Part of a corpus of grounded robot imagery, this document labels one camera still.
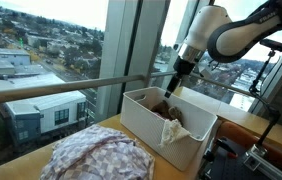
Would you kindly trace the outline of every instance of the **patterned fabric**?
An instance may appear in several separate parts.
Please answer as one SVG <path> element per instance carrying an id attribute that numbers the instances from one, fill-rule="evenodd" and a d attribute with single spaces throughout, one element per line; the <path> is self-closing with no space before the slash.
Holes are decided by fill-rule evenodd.
<path id="1" fill-rule="evenodd" d="M 41 179 L 152 179 L 154 159 L 138 142 L 93 125 L 58 142 Z"/>

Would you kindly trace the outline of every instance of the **white plastic bin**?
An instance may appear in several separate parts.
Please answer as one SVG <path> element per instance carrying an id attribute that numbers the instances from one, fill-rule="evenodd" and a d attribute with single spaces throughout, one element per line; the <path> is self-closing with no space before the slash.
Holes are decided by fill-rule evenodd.
<path id="1" fill-rule="evenodd" d="M 164 94 L 164 90 L 156 87 L 124 93 L 121 124 L 176 168 L 184 171 L 209 134 L 217 116 L 173 94 L 167 99 Z M 183 127 L 192 134 L 164 148 L 159 147 L 159 144 L 165 120 L 150 111 L 162 100 L 166 100 L 170 107 L 181 110 Z"/>

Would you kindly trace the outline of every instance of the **overcast sky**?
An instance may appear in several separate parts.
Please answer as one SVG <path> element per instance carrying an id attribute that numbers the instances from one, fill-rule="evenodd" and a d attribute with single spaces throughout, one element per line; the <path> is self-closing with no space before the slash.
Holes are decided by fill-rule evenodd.
<path id="1" fill-rule="evenodd" d="M 175 43 L 187 2 L 188 0 L 171 0 L 161 36 L 162 44 L 173 46 Z M 238 21 L 246 18 L 263 2 L 265 0 L 216 0 L 215 4 L 225 7 L 232 21 Z M 108 0 L 0 0 L 0 6 L 104 30 Z M 282 42 L 282 31 L 269 38 Z M 268 48 L 256 45 L 244 58 L 265 60 L 268 52 Z M 277 59 L 279 55 L 277 53 L 273 59 Z"/>

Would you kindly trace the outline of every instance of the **crumpled cloth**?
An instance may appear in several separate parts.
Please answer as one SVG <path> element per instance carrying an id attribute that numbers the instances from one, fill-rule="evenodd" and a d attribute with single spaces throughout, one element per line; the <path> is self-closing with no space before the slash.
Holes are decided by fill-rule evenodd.
<path id="1" fill-rule="evenodd" d="M 124 133 L 92 125 L 54 146 L 40 179 L 152 179 L 154 158 Z"/>
<path id="2" fill-rule="evenodd" d="M 189 135 L 191 135 L 191 133 L 184 129 L 177 119 L 173 121 L 164 121 L 161 142 L 159 146 L 163 148 Z"/>

